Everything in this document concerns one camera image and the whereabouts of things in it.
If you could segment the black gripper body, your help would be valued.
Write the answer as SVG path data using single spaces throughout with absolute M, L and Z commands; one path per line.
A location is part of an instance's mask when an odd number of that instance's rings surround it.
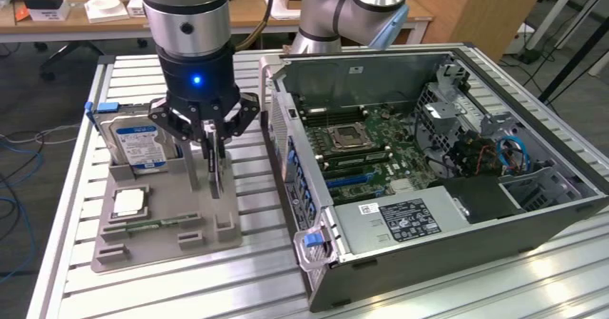
M 225 117 L 241 98 L 234 81 L 232 46 L 202 56 L 178 56 L 157 48 L 169 106 L 201 120 Z

